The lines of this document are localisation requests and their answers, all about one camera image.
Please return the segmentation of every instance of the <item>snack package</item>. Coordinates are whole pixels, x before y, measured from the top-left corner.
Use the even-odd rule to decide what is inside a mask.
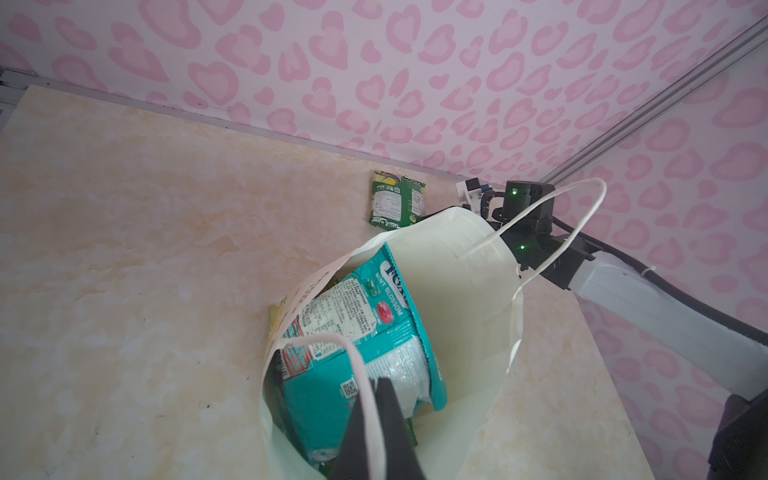
[[[377,170],[371,187],[370,223],[394,230],[418,222],[426,215],[425,186],[408,177]]]
[[[392,380],[404,419],[423,402],[435,410],[447,403],[426,331],[386,243],[305,307],[285,336],[330,332],[355,342],[372,378]],[[331,343],[290,347],[276,357],[283,430],[319,468],[338,455],[357,396],[349,357]]]

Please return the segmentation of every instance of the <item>green snack package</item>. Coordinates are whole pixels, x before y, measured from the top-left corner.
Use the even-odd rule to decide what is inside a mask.
[[[371,187],[370,223],[394,230],[418,222],[426,214],[424,187],[408,177],[377,170]]]

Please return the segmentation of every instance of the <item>white paper bag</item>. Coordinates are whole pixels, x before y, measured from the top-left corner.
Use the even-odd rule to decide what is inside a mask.
[[[602,180],[583,180],[556,190],[510,224],[548,198],[585,183],[602,183],[602,195],[569,237],[572,239],[602,201]],[[434,412],[423,406],[413,419],[419,441],[416,455],[427,478],[455,478],[505,381],[522,336],[523,298],[519,293],[518,262],[499,234],[480,216],[453,207],[410,227],[373,237],[320,269],[287,296],[270,331],[265,360],[275,353],[275,340],[334,273],[353,271],[387,242],[422,317],[448,390],[448,405],[442,411]],[[550,260],[559,256],[569,243],[564,243]],[[542,264],[537,272],[549,263]],[[265,362],[262,378],[268,365]],[[267,460],[262,478],[323,478],[285,435],[273,428],[263,395],[260,398]]]

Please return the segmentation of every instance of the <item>marble-patterned tabletop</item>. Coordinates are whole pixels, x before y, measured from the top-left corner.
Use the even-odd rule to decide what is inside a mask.
[[[268,306],[379,232],[377,167],[30,87],[0,134],[0,478],[261,478]],[[570,292],[526,287],[459,478],[652,478]]]

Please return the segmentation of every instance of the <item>white ingredient label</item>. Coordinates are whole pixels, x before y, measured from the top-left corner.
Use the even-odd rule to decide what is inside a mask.
[[[381,190],[373,194],[373,216],[400,221],[402,198],[395,192]]]
[[[357,279],[345,280],[304,307],[299,325],[304,335],[340,333],[353,342],[376,331],[376,315]],[[335,343],[313,343],[310,354],[324,359],[341,349]]]
[[[424,195],[418,190],[411,190],[411,210],[419,217],[424,217],[427,213],[427,204],[424,201]]]
[[[429,367],[422,342],[414,337],[393,351],[366,364],[368,377],[389,378],[395,387],[397,401],[404,419],[413,417],[416,401],[432,403],[429,397]],[[351,399],[357,395],[354,377],[341,384],[341,393]]]

